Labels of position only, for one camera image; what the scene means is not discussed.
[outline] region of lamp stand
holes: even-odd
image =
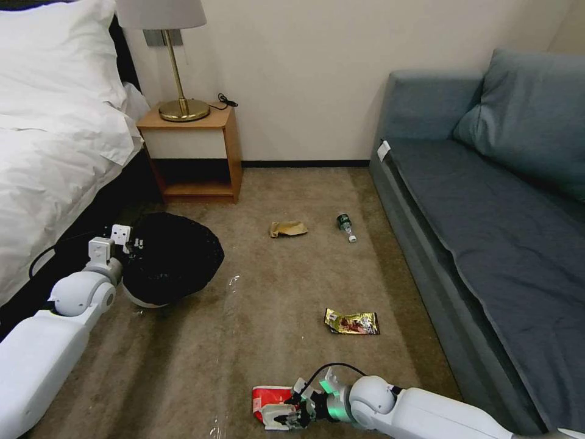
[[[170,122],[190,122],[202,119],[209,114],[209,105],[203,101],[185,99],[183,87],[181,86],[181,78],[179,77],[179,70],[177,69],[175,51],[172,48],[171,34],[168,30],[163,30],[163,36],[165,38],[166,47],[169,49],[172,72],[175,75],[177,91],[179,92],[179,100],[161,104],[158,109],[158,114],[162,119]]]

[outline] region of crumpled paper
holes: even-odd
[[[285,221],[283,223],[272,223],[270,225],[270,237],[278,238],[279,235],[297,236],[307,233],[306,225],[300,221]]]

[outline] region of bed frame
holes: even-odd
[[[56,2],[59,0],[0,0],[0,10],[32,9]],[[120,78],[140,90],[134,62],[117,17],[114,17],[110,26],[110,35],[118,53]],[[62,244],[57,247],[55,256],[12,299],[0,307],[0,341],[21,320],[32,316],[45,305],[55,282],[83,268],[87,261],[87,239],[68,241],[69,238],[92,230],[104,230],[104,226],[115,222],[129,201],[151,201],[157,197],[156,183],[142,150],[120,176],[97,193],[91,205],[61,236],[59,242]]]

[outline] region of snack wrapper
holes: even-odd
[[[272,223],[270,225],[270,237],[278,238],[279,235],[297,236],[304,235],[309,230],[300,221],[287,221],[284,223]]]
[[[296,429],[295,425],[282,425],[274,420],[281,415],[295,417],[297,407],[285,404],[292,395],[292,389],[281,386],[256,386],[252,389],[252,413],[264,424],[264,429],[280,431]]]
[[[371,312],[341,315],[331,308],[327,308],[325,311],[325,324],[334,334],[380,334],[378,315]]]

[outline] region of table lamp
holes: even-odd
[[[206,117],[209,105],[195,99],[185,99],[181,78],[172,48],[170,29],[187,29],[207,23],[200,0],[116,0],[118,21],[129,29],[162,30],[171,56],[172,72],[177,82],[179,100],[165,102],[158,112],[171,122],[189,122]]]

